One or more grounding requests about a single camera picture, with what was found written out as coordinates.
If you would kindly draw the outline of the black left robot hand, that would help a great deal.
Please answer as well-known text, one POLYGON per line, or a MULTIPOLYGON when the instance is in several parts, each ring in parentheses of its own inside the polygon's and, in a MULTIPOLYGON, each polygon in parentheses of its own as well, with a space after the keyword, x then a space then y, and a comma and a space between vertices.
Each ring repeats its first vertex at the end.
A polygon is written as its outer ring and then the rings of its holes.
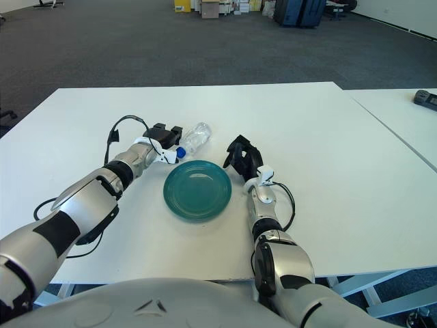
POLYGON ((153 127, 144 132, 144 137, 149 137, 160 143, 161 148, 168 150, 172 146, 178 146, 182 137, 182 127, 174 126, 170 130, 166 129, 163 123, 156 123, 153 127))

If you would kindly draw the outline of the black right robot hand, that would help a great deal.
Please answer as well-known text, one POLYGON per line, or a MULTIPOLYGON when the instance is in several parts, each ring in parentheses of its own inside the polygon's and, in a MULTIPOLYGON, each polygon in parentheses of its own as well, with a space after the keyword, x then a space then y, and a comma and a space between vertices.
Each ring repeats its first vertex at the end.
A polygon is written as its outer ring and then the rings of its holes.
POLYGON ((257 169, 264 165, 260 151, 242 135, 237 136, 227 148, 223 168, 232 166, 247 182, 257 177, 257 169))

